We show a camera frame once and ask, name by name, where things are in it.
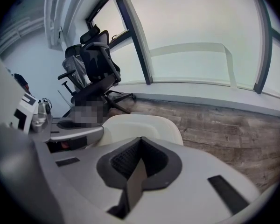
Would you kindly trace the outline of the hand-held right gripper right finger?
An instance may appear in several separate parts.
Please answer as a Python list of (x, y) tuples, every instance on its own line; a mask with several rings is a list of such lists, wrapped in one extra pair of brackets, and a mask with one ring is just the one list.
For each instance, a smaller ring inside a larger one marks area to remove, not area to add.
[(218, 175), (248, 203), (259, 197), (251, 180), (217, 157), (168, 141), (153, 141), (175, 152), (182, 170), (167, 188), (143, 192), (130, 212), (132, 224), (215, 224), (228, 219), (232, 213), (208, 181)]

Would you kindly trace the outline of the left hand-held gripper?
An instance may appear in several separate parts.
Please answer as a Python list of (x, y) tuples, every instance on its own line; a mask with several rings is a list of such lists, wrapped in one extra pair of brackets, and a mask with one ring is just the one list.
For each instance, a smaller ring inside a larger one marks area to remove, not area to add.
[(72, 125), (72, 120), (51, 115), (48, 102), (38, 102), (36, 98), (25, 93), (13, 117), (13, 127), (23, 131), (36, 141), (48, 141), (51, 153), (73, 151), (96, 143), (104, 135), (104, 128), (82, 127), (63, 129), (51, 132), (51, 124)]

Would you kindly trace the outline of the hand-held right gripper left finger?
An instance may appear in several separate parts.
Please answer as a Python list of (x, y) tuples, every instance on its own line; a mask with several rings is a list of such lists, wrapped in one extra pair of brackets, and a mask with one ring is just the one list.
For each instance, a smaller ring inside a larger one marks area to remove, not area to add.
[(139, 139), (51, 154), (34, 143), (34, 217), (44, 224), (139, 224), (129, 205), (127, 179), (112, 157), (131, 151)]

